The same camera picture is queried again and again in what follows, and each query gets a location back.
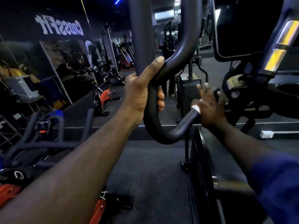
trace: hand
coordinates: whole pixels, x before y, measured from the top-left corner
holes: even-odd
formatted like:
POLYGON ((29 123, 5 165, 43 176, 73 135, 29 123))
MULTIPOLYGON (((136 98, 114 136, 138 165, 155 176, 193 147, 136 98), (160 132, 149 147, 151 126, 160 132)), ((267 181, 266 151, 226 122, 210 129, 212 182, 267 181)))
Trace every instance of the hand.
MULTIPOLYGON (((163 64, 164 57, 160 56, 147 66, 139 77, 132 74, 126 78, 125 98, 122 108, 128 109, 130 115, 137 118, 136 124, 140 124, 143 119, 144 109, 147 104, 147 86, 163 64)), ((159 111, 162 111, 165 106, 163 102, 165 96, 161 88, 158 88, 158 98, 159 111)))
POLYGON ((227 123, 226 116, 224 114, 225 97, 218 91, 219 102, 217 103, 213 92, 208 83, 204 84, 205 88, 197 85, 197 89, 200 93, 200 100, 193 100, 192 105, 198 105, 200 109, 201 123, 202 125, 210 129, 211 127, 218 127, 227 123))

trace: red bike part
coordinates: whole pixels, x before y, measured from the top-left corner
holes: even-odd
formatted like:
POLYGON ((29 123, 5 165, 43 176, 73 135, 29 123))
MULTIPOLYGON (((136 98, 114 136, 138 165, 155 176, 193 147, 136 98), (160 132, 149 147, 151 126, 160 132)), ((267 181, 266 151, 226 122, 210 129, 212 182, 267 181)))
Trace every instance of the red bike part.
POLYGON ((101 94, 101 96, 100 96, 100 101, 101 101, 101 105, 102 105, 102 106, 104 105, 104 103, 105 103, 106 101, 109 101, 109 100, 111 99, 110 94, 111 94, 111 90, 110 90, 110 89, 105 90, 105 91, 101 94))
POLYGON ((97 205, 95 206, 95 212, 90 220, 89 224, 98 224, 101 220, 101 217, 105 211, 106 201, 98 200, 97 205))
POLYGON ((9 200, 13 199, 21 191, 20 186, 13 184, 0 185, 0 208, 2 208, 9 200))

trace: forearm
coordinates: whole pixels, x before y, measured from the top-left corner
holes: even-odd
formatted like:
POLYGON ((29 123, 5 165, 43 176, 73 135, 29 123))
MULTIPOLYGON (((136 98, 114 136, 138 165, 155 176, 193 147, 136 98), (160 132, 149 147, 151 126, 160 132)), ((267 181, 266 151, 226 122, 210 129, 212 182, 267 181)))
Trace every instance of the forearm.
POLYGON ((0 211, 0 223, 88 223, 135 122, 118 113, 0 211))
POLYGON ((232 154, 245 173, 249 173, 253 164, 273 151, 272 147, 244 134, 227 122, 213 127, 211 132, 232 154))

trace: gray machine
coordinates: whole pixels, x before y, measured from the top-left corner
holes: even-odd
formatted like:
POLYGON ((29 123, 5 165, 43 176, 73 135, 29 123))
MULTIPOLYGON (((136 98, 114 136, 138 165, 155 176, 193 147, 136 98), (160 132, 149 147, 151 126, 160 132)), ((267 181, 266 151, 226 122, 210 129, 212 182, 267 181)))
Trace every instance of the gray machine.
POLYGON ((4 82, 21 100, 27 101, 39 96, 38 91, 34 89, 33 83, 28 75, 5 78, 4 82))

